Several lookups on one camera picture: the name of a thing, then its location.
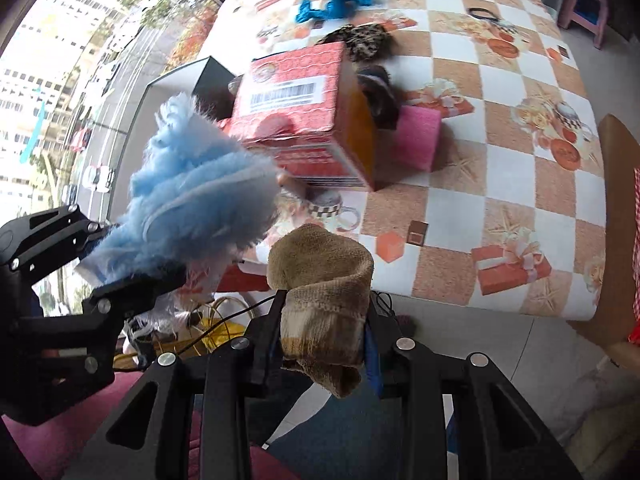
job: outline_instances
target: pink block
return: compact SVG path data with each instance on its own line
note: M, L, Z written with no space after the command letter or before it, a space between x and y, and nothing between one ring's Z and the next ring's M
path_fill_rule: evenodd
M437 110L402 106L394 137L395 158L413 168L431 171L441 122L442 116Z
M376 238L376 254L388 264L402 258L404 238L394 231L381 234Z

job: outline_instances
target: pink sponge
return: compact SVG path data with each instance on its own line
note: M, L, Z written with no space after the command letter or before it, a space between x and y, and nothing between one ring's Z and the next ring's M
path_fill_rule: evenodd
M440 136L442 116L437 110L417 106L400 107L394 155L419 170L431 171Z

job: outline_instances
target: white barcode label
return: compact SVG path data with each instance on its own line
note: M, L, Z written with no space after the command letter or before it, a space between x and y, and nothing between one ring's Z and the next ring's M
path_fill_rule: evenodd
M247 89L246 96L242 97L240 115L321 103L325 79L325 76L319 75L281 83L253 84Z

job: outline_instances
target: brown chair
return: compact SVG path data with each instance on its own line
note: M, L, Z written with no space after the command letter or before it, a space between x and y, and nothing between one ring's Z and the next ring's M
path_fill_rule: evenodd
M613 115L602 120L598 133L607 196L606 266L595 316L569 324L617 364L640 375L640 347L627 341L636 326L632 255L636 237L634 168L640 166L640 144Z

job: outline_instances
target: blue fluffy cloth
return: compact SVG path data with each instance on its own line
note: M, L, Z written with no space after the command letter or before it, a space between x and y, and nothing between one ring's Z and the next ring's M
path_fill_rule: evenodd
M316 20L338 20L353 16L357 6L373 5L373 0L331 0L324 10L312 9L311 0L302 0L296 15L296 22L304 23L311 18Z
M99 269L105 283L137 272L157 276L171 262L207 258L224 267L273 222L279 187L269 158L220 132L186 94L171 97L156 119L121 225L82 263Z

